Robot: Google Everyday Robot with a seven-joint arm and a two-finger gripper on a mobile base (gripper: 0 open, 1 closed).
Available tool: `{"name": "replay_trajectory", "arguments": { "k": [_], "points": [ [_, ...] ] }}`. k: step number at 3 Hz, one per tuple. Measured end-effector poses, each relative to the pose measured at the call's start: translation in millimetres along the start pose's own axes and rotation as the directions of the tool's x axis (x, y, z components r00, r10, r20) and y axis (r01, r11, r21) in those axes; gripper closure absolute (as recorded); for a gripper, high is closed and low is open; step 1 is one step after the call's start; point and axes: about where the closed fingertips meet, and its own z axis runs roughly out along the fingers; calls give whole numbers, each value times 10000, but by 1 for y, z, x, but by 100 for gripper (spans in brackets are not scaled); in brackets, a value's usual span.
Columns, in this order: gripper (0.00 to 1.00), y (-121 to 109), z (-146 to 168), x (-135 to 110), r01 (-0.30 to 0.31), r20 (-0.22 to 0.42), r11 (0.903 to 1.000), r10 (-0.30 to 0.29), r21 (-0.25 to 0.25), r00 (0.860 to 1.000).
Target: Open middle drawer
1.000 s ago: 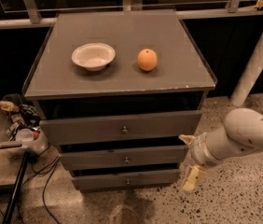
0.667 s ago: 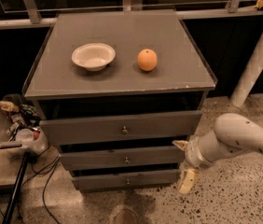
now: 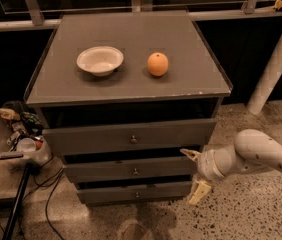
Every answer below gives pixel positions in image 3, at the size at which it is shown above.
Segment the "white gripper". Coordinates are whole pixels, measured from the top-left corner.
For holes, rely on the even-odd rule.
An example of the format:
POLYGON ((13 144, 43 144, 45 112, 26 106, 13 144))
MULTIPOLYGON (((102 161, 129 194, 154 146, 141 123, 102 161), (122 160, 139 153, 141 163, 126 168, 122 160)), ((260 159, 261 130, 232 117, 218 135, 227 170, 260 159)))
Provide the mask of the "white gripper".
MULTIPOLYGON (((217 167, 216 151, 208 150, 202 154, 196 150, 182 148, 180 152, 190 160, 197 161, 198 174, 207 181, 221 181, 225 176, 217 167)), ((212 186, 205 180, 195 180, 192 192, 189 197, 190 205, 197 205, 212 189, 212 186)))

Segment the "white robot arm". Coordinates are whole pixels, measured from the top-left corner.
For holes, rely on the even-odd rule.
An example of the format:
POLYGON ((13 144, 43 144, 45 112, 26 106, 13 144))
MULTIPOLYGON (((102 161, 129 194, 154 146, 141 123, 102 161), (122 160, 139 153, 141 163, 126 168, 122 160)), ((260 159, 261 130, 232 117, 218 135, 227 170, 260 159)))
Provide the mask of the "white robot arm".
POLYGON ((271 169, 282 173, 282 145, 267 134, 246 129, 234 144, 204 152, 181 149, 195 163, 189 204, 198 204, 216 184, 233 174, 256 174, 271 169))

